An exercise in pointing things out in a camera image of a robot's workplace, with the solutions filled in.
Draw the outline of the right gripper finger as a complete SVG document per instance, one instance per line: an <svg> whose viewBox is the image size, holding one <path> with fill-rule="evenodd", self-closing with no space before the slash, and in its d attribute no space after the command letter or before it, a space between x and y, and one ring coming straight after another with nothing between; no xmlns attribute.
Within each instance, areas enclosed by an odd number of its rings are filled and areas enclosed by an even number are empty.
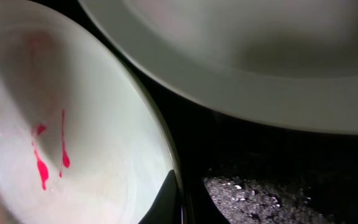
<svg viewBox="0 0 358 224"><path fill-rule="evenodd" d="M174 170L167 174L151 208L139 224L182 224L181 198Z"/></svg>

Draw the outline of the pale green plate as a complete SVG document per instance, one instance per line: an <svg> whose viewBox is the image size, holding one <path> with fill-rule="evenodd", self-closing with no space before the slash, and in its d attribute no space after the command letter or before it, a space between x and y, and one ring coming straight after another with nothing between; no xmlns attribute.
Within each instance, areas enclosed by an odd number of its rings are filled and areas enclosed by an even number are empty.
<svg viewBox="0 0 358 224"><path fill-rule="evenodd" d="M358 134L358 0L82 1L139 70L256 123Z"/></svg>
<svg viewBox="0 0 358 224"><path fill-rule="evenodd" d="M0 200L6 223L139 223L174 145L141 82L82 26L0 1Z"/></svg>

